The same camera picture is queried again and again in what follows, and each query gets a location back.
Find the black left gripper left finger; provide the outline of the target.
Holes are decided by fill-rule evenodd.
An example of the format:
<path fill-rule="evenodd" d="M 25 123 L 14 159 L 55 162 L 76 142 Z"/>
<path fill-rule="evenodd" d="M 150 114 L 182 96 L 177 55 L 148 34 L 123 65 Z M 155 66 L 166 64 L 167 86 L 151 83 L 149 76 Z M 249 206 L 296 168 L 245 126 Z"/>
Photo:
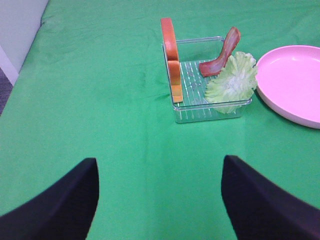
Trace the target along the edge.
<path fill-rule="evenodd" d="M 2 240 L 84 240 L 100 194 L 97 160 L 86 158 L 49 188 L 0 217 Z"/>

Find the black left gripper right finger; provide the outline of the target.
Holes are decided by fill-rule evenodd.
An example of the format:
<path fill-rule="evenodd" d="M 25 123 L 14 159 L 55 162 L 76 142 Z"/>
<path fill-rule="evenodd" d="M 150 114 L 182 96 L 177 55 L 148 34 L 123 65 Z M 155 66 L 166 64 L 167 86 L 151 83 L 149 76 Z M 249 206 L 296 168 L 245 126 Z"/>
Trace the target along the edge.
<path fill-rule="evenodd" d="M 318 240 L 320 210 L 235 155 L 223 160 L 221 196 L 239 240 Z"/>

